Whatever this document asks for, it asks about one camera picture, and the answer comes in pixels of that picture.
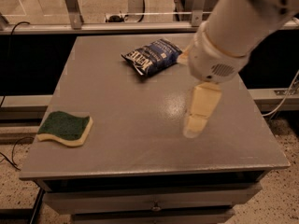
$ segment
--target speckled floor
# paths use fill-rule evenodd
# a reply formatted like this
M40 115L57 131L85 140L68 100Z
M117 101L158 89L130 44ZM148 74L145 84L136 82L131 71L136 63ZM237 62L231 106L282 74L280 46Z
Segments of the speckled floor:
M270 128L284 150L291 167L272 171L263 180L263 190L249 202L234 207L235 216L226 224L298 224L299 223L299 140L295 129L284 116L273 120ZM30 145L17 145L15 162L21 168ZM0 145L0 151L11 155L12 145ZM23 182L19 172L7 162L0 162L0 209L30 208L38 189L34 183ZM1 220L0 223L23 224L25 220ZM37 223L70 223L70 216L59 216L46 205L42 205Z

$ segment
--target sponge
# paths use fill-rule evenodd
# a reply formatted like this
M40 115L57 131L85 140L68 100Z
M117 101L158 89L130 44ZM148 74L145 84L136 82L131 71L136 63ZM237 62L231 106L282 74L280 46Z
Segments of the sponge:
M220 99L221 88L218 84L204 82L193 88L184 122L186 137L194 138L205 129Z
M93 125L91 117L76 117L63 111L51 112L37 132L39 141L55 140L68 147L78 147Z

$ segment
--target drawer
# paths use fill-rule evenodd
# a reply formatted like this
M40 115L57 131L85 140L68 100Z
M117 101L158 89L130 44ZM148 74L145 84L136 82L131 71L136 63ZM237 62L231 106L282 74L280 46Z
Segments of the drawer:
M59 214L155 211L173 208L233 206L247 202L261 189L261 185L256 183L175 189L46 193L43 201Z
M234 215L233 209L190 209L159 213L131 212L73 215L73 224L216 224Z

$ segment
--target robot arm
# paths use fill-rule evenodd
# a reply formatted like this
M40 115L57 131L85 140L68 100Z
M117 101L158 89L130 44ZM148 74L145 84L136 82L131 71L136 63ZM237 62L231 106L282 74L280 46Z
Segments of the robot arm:
M220 83L233 78L253 49L299 10L299 0L220 0L194 36L191 74Z

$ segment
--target table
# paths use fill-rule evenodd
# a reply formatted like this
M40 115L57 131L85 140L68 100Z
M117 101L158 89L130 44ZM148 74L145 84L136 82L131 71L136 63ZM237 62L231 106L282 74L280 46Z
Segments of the table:
M290 165L239 76L221 84L201 135L184 137L198 82L188 67L143 78L121 57L163 37L184 49L192 34L82 36L73 47L46 116L90 115L93 127L82 147L35 140L20 179L74 223L221 223Z

